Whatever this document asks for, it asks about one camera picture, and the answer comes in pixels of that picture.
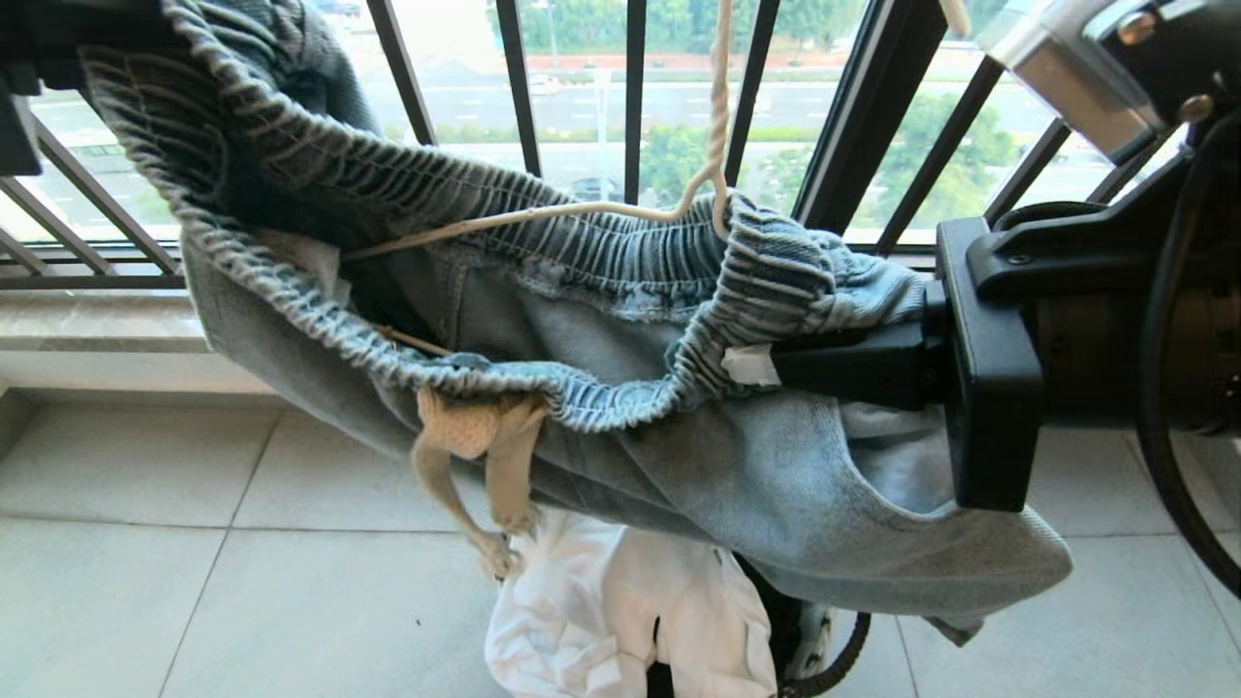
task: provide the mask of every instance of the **drawstring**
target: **drawstring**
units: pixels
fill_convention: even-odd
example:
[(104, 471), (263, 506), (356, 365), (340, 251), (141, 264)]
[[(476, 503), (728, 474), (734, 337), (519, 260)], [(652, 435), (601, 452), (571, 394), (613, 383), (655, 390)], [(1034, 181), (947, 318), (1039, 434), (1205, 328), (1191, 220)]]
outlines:
[(453, 482), (452, 457), (473, 461), (486, 453), (491, 519), (510, 535), (532, 534), (536, 512), (530, 505), (530, 460), (545, 414), (537, 395), (506, 395), (490, 404), (449, 404), (429, 386), (418, 390), (423, 428), (410, 451), (413, 472), (498, 578), (520, 574), (521, 556), (509, 549), (504, 535), (474, 523)]

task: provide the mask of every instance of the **street lamp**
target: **street lamp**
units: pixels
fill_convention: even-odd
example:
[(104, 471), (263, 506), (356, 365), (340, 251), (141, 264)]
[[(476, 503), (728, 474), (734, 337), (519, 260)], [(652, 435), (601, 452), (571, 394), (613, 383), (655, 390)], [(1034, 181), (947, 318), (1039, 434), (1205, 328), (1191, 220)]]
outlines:
[(560, 70), (560, 51), (556, 50), (556, 20), (552, 19), (553, 5), (547, 0), (536, 0), (530, 4), (531, 7), (536, 10), (542, 10), (547, 14), (547, 36), (551, 39), (551, 67)]

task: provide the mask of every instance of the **denim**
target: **denim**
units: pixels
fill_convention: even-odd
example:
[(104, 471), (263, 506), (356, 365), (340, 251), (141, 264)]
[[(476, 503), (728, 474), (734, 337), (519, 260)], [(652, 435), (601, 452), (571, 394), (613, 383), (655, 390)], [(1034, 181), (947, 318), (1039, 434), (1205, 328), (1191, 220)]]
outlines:
[[(186, 47), (83, 48), (91, 96), (182, 226), (211, 347), (292, 402), (405, 458), (419, 386), (454, 400), (536, 392), (549, 409), (537, 501), (725, 546), (786, 594), (933, 617), (957, 641), (1069, 574), (1034, 510), (952, 502), (936, 410), (758, 391), (721, 368), (730, 347), (918, 318), (910, 270), (732, 191), (727, 242), (704, 196), (671, 224), (560, 217), (309, 263), (572, 199), (379, 137), (300, 0), (163, 10)], [(290, 253), (264, 245), (267, 229), (315, 242)], [(453, 353), (395, 344), (375, 324)]]

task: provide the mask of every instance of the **tile floor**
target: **tile floor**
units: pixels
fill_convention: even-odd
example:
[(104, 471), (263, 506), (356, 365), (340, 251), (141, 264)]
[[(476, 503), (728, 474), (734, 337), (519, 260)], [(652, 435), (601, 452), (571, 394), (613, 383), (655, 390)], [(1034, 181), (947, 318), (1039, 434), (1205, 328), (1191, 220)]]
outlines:
[[(829, 696), (1241, 696), (1241, 604), (1132, 440), (1049, 431), (1035, 472), (1073, 576), (963, 650), (877, 617)], [(402, 463), (298, 414), (60, 404), (0, 461), (0, 697), (499, 697), (493, 594)]]

